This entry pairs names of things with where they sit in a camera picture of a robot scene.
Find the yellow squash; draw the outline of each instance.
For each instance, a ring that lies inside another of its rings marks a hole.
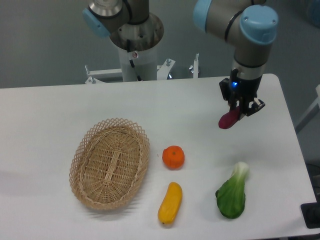
[[[163,224],[172,224],[176,218],[182,201],[182,188],[171,182],[158,211],[158,219]]]

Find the oval basket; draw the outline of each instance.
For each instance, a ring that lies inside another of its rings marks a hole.
[[[69,181],[87,207],[112,210],[137,193],[147,171],[149,139],[137,123],[112,118],[99,122],[82,139]]]

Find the metal frame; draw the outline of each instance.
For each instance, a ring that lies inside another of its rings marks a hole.
[[[166,80],[169,76],[170,70],[172,69],[175,63],[176,61],[168,58],[165,60],[163,65],[158,65],[157,80]],[[101,84],[105,82],[100,81],[99,79],[120,78],[122,76],[121,68],[90,71],[88,65],[85,65],[84,67],[86,71],[86,76],[88,77],[88,79],[85,81],[85,84]]]
[[[320,111],[320,85],[316,87],[318,97],[311,103],[295,125],[295,133],[298,134]]]

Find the toy fruit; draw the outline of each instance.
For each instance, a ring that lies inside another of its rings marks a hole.
[[[233,125],[235,125],[238,122],[239,114],[240,114],[239,106],[237,106],[234,110],[227,112],[225,115],[223,115],[220,118],[220,121],[218,123],[219,128],[221,129],[231,128]]]
[[[238,218],[245,210],[245,180],[248,175],[248,164],[238,162],[234,165],[231,177],[215,192],[216,204],[228,219]]]
[[[162,153],[164,164],[170,169],[178,169],[185,162],[185,153],[179,146],[169,146]]]
[[[158,211],[158,219],[162,224],[172,224],[176,218],[182,201],[182,188],[171,182]]]

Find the grey wall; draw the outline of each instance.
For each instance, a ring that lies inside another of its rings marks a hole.
[[[276,74],[295,123],[317,97],[320,29],[307,21],[300,0],[268,0],[279,14],[278,37],[266,73]],[[201,77],[227,76],[233,48],[193,24],[196,0],[150,0],[165,34],[158,64],[172,58],[175,78],[189,78],[199,53]],[[90,70],[120,68],[109,40],[92,34],[82,19],[85,0],[2,0],[0,5],[0,88],[83,84]],[[319,114],[298,139],[306,161],[320,159]]]

